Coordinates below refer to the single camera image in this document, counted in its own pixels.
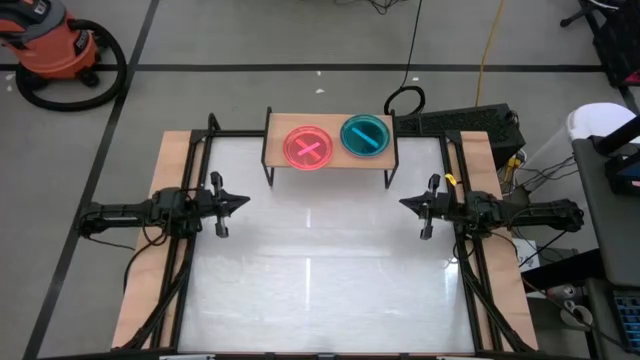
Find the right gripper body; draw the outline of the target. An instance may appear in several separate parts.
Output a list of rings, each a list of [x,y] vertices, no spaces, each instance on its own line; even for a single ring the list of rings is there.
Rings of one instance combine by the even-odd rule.
[[[420,233],[422,240],[429,240],[433,233],[433,218],[445,219],[453,210],[453,200],[449,193],[438,192],[441,176],[433,174],[428,187],[420,201],[423,227]]]

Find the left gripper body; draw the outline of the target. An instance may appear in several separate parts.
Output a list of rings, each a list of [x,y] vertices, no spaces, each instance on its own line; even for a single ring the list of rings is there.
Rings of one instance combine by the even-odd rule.
[[[219,172],[211,172],[210,180],[213,190],[202,190],[197,195],[200,217],[215,217],[215,234],[220,238],[227,238],[229,230],[226,219],[230,216],[228,193],[223,187],[223,177]]]

